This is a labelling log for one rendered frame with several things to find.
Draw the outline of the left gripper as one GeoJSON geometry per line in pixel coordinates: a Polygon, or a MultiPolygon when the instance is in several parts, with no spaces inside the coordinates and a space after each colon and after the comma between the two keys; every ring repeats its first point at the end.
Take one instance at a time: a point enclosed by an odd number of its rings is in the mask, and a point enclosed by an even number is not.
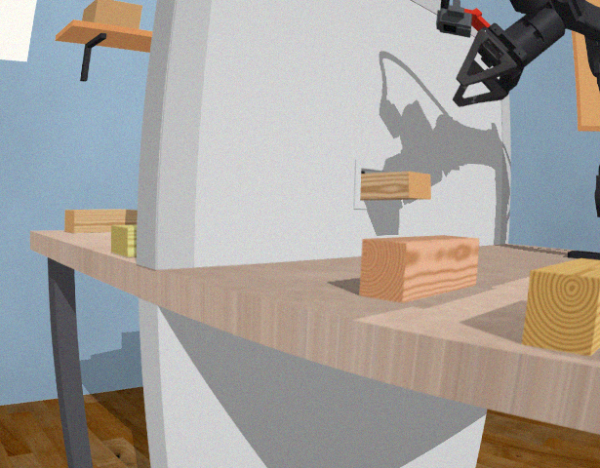
{"type": "Polygon", "coordinates": [[[523,20],[518,20],[503,30],[495,22],[492,25],[487,23],[478,9],[464,9],[464,12],[472,14],[471,25],[478,32],[456,78],[460,86],[453,97],[453,102],[458,107],[462,107],[502,100],[517,86],[524,67],[541,54],[544,48],[543,41],[541,37],[536,38],[533,34],[536,30],[531,25],[526,27],[523,20]],[[474,60],[477,53],[489,68],[493,67],[484,70],[474,60]],[[462,97],[469,85],[480,82],[490,90],[488,93],[462,97]]]}

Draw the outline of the grey panel wall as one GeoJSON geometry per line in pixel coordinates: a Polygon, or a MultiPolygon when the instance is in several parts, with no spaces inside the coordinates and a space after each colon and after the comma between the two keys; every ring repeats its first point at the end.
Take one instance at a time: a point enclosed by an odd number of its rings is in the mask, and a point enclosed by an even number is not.
{"type": "MultiPolygon", "coordinates": [[[[508,244],[509,94],[458,107],[475,39],[441,0],[157,0],[137,264],[361,256],[362,239],[508,244]],[[431,200],[353,209],[355,159],[431,200]]],[[[151,468],[475,468],[487,409],[333,369],[139,298],[151,468]]]]}

